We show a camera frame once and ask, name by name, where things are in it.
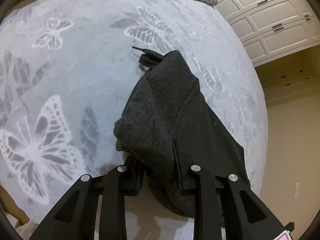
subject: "dark gray fabric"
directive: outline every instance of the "dark gray fabric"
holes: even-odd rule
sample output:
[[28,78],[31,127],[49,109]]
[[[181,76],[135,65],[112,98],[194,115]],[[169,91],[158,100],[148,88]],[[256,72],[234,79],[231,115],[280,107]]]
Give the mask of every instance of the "dark gray fabric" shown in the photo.
[[133,89],[115,124],[116,149],[143,162],[155,197],[180,215],[194,216],[194,198],[182,197],[174,180],[172,141],[212,174],[237,174],[250,185],[244,150],[210,109],[199,80],[182,55],[172,51]]

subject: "beige wall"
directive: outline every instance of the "beige wall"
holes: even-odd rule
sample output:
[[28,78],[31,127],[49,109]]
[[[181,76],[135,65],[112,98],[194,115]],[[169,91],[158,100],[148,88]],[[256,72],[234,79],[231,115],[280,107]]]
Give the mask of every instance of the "beige wall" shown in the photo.
[[320,87],[320,45],[257,66],[255,70],[267,104],[315,89]]
[[[295,222],[293,240],[320,209],[320,92],[301,96],[268,107],[268,154],[260,193],[282,224]],[[300,194],[293,199],[296,182],[301,183]]]

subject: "bed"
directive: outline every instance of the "bed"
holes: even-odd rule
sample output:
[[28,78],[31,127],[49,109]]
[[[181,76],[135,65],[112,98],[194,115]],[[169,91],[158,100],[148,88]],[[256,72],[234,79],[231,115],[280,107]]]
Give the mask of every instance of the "bed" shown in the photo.
[[[259,195],[268,136],[264,94],[242,43],[213,6],[23,0],[0,26],[0,150],[14,156],[0,154],[0,184],[33,222],[80,175],[103,175],[124,162],[114,123],[145,72],[132,46],[182,53],[206,102],[243,146]],[[193,219],[164,208],[147,183],[139,197],[126,198],[126,220],[128,239],[193,238]]]

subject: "metal screw head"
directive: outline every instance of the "metal screw head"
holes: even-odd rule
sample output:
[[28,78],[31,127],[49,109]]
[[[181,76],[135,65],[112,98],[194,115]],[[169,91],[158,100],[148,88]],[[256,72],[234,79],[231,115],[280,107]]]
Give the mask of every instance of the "metal screw head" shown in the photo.
[[121,165],[121,166],[118,167],[117,170],[118,170],[119,172],[125,172],[125,171],[127,170],[127,167],[124,166],[124,165]]
[[192,169],[193,171],[200,171],[200,170],[201,170],[201,167],[200,167],[199,165],[192,165],[192,166],[191,166],[191,169]]
[[228,177],[231,181],[237,181],[238,180],[238,176],[236,174],[230,174]]
[[81,176],[81,181],[86,182],[90,179],[90,176],[88,174],[84,174]]

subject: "black drawer handle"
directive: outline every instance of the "black drawer handle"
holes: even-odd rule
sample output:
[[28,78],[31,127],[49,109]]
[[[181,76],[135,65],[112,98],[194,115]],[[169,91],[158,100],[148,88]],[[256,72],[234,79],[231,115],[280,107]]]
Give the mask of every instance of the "black drawer handle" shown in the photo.
[[275,32],[277,32],[277,31],[279,31],[279,30],[282,30],[282,29],[284,29],[284,27],[282,27],[282,28],[280,28],[280,29],[275,30]]
[[275,25],[275,26],[273,26],[272,28],[276,28],[276,27],[279,27],[279,26],[281,26],[282,25],[282,23],[280,23],[280,24],[278,24],[278,25]]
[[268,1],[268,0],[265,0],[265,1],[262,1],[262,2],[258,3],[258,6],[261,5],[261,4],[263,4],[263,3],[265,3],[265,2],[267,2],[267,1]]

